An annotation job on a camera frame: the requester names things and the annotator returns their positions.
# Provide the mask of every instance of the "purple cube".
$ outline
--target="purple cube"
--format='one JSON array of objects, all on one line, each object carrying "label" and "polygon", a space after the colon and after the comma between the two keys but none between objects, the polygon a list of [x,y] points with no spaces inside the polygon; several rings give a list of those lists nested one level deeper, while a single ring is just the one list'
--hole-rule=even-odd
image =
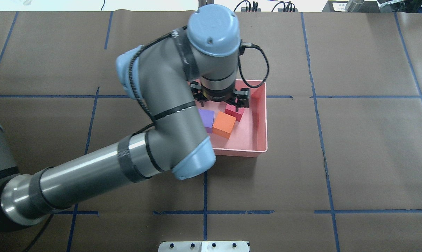
[{"label": "purple cube", "polygon": [[198,113],[200,113],[201,121],[205,126],[206,132],[212,133],[212,125],[214,124],[214,111],[198,109]]}]

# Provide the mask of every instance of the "pink bin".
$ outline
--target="pink bin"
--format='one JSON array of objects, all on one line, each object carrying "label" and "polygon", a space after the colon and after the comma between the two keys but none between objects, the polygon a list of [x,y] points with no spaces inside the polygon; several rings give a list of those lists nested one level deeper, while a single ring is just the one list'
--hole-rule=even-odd
[{"label": "pink bin", "polygon": [[[251,85],[257,85],[261,81],[248,80]],[[247,88],[242,80],[236,80],[236,88]],[[220,156],[250,156],[255,157],[267,151],[267,92],[266,85],[260,88],[250,88],[250,108],[243,112],[242,119],[236,121],[229,139],[216,134],[208,134],[211,137],[212,147],[216,155]],[[225,102],[205,102],[201,107],[195,102],[197,108],[214,110],[225,113]]]}]

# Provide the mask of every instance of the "white label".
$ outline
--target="white label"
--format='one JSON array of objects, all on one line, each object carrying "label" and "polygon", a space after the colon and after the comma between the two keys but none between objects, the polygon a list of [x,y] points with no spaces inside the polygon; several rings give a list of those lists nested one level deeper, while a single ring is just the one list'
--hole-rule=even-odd
[{"label": "white label", "polygon": [[347,10],[345,10],[346,3],[332,3],[332,5],[334,6],[334,11],[347,12]]}]

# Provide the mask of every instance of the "orange cube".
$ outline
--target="orange cube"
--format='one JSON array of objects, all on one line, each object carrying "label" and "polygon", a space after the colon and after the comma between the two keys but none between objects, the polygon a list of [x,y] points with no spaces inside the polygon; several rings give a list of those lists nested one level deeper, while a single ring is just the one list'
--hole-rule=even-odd
[{"label": "orange cube", "polygon": [[236,118],[234,116],[219,112],[212,125],[212,133],[229,139],[235,123]]}]

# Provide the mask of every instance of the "block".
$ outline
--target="block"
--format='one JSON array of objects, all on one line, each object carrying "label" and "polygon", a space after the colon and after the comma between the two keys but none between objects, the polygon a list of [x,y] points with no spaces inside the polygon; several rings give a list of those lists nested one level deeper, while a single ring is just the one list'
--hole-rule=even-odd
[{"label": "block", "polygon": [[217,117],[214,120],[212,132],[214,134],[218,134],[219,136],[229,139],[235,123],[236,118],[234,116],[230,116],[219,111]]},{"label": "block", "polygon": [[225,107],[225,114],[234,116],[236,118],[236,121],[240,121],[240,119],[242,119],[242,115],[244,111],[245,111],[244,107],[240,107],[238,111],[236,111],[236,107],[233,105],[227,104],[227,106]]},{"label": "block", "polygon": [[198,109],[198,113],[200,113],[201,121],[203,122],[203,126],[205,126],[206,132],[212,133],[212,125],[214,124],[214,111]]}]

